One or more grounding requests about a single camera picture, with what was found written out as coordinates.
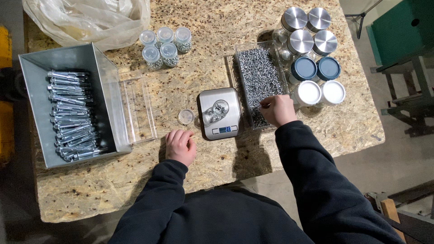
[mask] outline right hand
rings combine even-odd
[[[192,131],[173,130],[166,134],[166,158],[190,166],[196,157],[196,143]]]
[[[277,128],[286,123],[297,120],[294,101],[289,97],[289,95],[266,97],[260,102],[260,105],[262,115],[264,115],[270,124]]]

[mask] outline black sweatshirt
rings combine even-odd
[[[275,134],[304,232],[277,202],[241,188],[185,195],[188,168],[164,160],[108,243],[403,243],[308,126],[293,121]]]

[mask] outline digital kitchen scale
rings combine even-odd
[[[210,140],[234,137],[244,132],[237,90],[232,87],[199,94],[205,136]]]

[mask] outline plastic bag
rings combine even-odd
[[[151,18],[149,0],[23,0],[23,8],[58,44],[101,51],[134,44]]]

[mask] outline particle board tabletop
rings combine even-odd
[[[338,81],[347,92],[342,104],[320,112],[299,111],[298,119],[312,128],[333,157],[383,143],[383,127],[338,0],[156,0],[151,2],[150,29],[186,26],[192,32],[193,49],[180,55],[178,66],[148,70],[139,41],[105,55],[120,73],[143,69],[148,78],[158,139],[134,145],[132,153],[118,158],[46,169],[33,127],[33,162],[41,219],[74,221],[130,207],[153,167],[164,158],[163,138],[173,129],[195,132],[197,157],[184,181],[186,193],[282,170],[274,130],[253,131],[244,109],[245,132],[217,141],[203,139],[197,118],[195,123],[182,126],[176,117],[185,108],[193,110],[197,117],[196,97],[203,90],[240,88],[238,79],[232,76],[234,45],[270,39],[269,31],[276,27],[284,10],[292,6],[306,12],[323,7],[330,13],[329,30],[339,42],[331,56],[342,65]],[[31,20],[26,29],[29,52],[60,47]]]

